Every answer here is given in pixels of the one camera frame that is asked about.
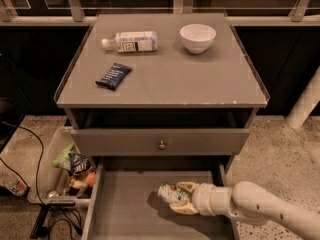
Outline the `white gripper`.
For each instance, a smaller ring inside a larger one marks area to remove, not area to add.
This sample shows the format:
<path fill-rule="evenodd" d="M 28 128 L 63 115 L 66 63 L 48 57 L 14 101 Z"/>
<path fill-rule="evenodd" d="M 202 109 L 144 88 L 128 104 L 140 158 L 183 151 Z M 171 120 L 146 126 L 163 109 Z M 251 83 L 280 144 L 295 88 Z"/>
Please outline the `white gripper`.
<path fill-rule="evenodd" d="M 176 186 L 184 191 L 192 194 L 192 202 L 189 200 L 181 200 L 177 203 L 169 205 L 170 209 L 177 214 L 202 216 L 215 216 L 211 207 L 211 194 L 215 188 L 213 184 L 196 182 L 178 182 Z"/>

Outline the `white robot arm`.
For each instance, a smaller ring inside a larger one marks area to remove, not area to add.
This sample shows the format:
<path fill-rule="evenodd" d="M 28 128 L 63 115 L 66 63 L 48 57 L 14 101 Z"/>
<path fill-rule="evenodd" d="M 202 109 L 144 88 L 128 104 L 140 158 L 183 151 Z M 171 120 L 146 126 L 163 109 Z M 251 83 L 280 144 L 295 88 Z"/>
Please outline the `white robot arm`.
<path fill-rule="evenodd" d="M 241 181 L 233 187 L 217 187 L 179 182 L 177 186 L 191 195 L 189 200 L 170 204 L 178 214 L 223 215 L 251 225 L 270 220 L 303 240 L 320 240 L 319 214 L 286 202 L 255 183 Z"/>

